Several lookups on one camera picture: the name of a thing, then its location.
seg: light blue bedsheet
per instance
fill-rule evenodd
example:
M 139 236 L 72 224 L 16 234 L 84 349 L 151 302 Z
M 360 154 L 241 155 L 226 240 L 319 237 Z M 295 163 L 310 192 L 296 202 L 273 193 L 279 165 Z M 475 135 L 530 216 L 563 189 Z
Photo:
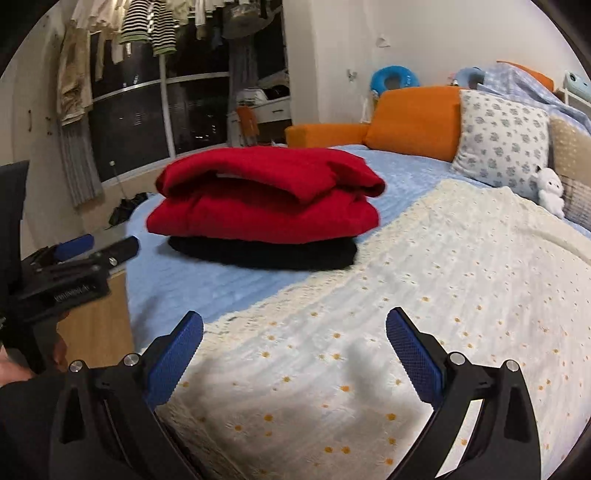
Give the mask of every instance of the light blue bedsheet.
M 478 85 L 478 90 L 501 95 L 512 102 L 541 108 L 549 115 L 557 116 L 582 132 L 591 134 L 591 121 L 587 115 L 565 105 L 529 73 L 513 65 L 496 63 L 488 67 L 484 84 Z
M 370 199 L 380 213 L 382 226 L 396 219 L 440 180 L 460 179 L 485 187 L 455 173 L 451 164 L 432 158 L 369 150 L 361 145 L 341 149 L 363 157 L 386 181 L 386 192 Z M 146 218 L 161 201 L 160 195 L 150 198 L 127 223 L 127 234 L 135 235 L 141 245 L 139 255 L 127 264 L 129 315 L 138 350 L 157 336 L 170 333 L 189 310 L 211 323 L 225 313 L 247 309 L 309 275 L 228 267 L 184 257 L 168 246 L 167 237 L 146 230 Z M 590 232 L 576 227 L 591 238 Z

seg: window frame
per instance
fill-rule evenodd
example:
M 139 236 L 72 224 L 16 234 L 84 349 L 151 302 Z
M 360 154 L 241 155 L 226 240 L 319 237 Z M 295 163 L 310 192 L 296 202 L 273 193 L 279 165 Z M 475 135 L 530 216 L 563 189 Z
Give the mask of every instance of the window frame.
M 168 157 L 163 158 L 162 160 L 158 160 L 156 162 L 151 162 L 146 164 L 142 167 L 135 168 L 133 170 L 129 170 L 125 173 L 118 175 L 120 181 L 130 179 L 135 177 L 138 174 L 144 173 L 146 171 L 153 170 L 154 168 L 164 167 L 167 164 L 177 160 L 178 158 L 186 157 L 187 155 L 192 155 L 194 153 L 200 151 L 211 150 L 212 148 L 219 148 L 227 146 L 227 142 L 218 145 L 211 145 L 209 147 L 199 148 L 198 150 L 193 150 L 189 152 L 183 152 L 181 154 L 176 154 L 176 149 L 174 145 L 174 135 L 173 135 L 173 128 L 172 123 L 170 120 L 170 110 L 168 108 L 168 89 L 167 86 L 173 83 L 183 83 L 183 82 L 193 82 L 195 80 L 204 80 L 204 79 L 214 79 L 214 78 L 226 78 L 230 76 L 230 72 L 211 72 L 211 73 L 197 73 L 193 75 L 185 75 L 181 77 L 172 77 L 167 78 L 166 76 L 166 57 L 164 55 L 158 56 L 158 66 L 160 68 L 160 78 L 158 80 L 150 80 L 144 83 L 138 83 L 137 85 L 131 85 L 128 87 L 124 87 L 119 90 L 114 90 L 113 92 L 106 93 L 104 95 L 100 95 L 92 99 L 93 103 L 100 102 L 107 98 L 113 98 L 118 95 L 122 95 L 126 92 L 130 92 L 132 90 L 140 89 L 143 87 L 147 87 L 150 85 L 157 85 L 160 84 L 160 99 L 162 105 L 162 116 L 164 119 L 164 135 L 166 137 L 166 144 L 168 148 Z M 117 177 L 113 177 L 111 179 L 105 180 L 102 182 L 104 188 L 108 188 L 111 186 L 116 185 L 118 182 Z

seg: stuffed animal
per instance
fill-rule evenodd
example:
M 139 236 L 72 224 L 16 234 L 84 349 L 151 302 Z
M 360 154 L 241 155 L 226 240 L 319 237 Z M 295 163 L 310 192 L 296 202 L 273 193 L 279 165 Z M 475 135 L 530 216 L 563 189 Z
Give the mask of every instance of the stuffed animal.
M 560 178 L 551 168 L 542 168 L 537 177 L 538 194 L 540 195 L 540 206 L 548 210 L 558 218 L 564 218 L 564 200 L 562 195 L 564 188 Z

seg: beige pillow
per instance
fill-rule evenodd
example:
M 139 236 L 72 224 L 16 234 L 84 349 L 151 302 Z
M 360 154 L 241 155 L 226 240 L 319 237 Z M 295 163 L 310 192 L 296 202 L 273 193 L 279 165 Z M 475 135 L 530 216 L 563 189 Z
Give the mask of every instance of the beige pillow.
M 554 170 L 564 186 L 564 215 L 591 230 L 591 136 L 550 118 Z

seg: blue inflatable ring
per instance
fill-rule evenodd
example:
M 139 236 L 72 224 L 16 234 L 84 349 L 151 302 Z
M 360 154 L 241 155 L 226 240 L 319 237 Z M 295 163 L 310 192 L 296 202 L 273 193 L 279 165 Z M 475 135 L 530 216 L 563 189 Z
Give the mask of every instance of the blue inflatable ring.
M 476 89 L 478 83 L 484 83 L 484 72 L 478 67 L 470 67 L 456 73 L 452 85 Z
M 406 87 L 420 87 L 417 76 L 408 68 L 393 65 L 374 73 L 371 79 L 371 91 L 377 97 L 380 97 L 387 90 L 395 90 Z

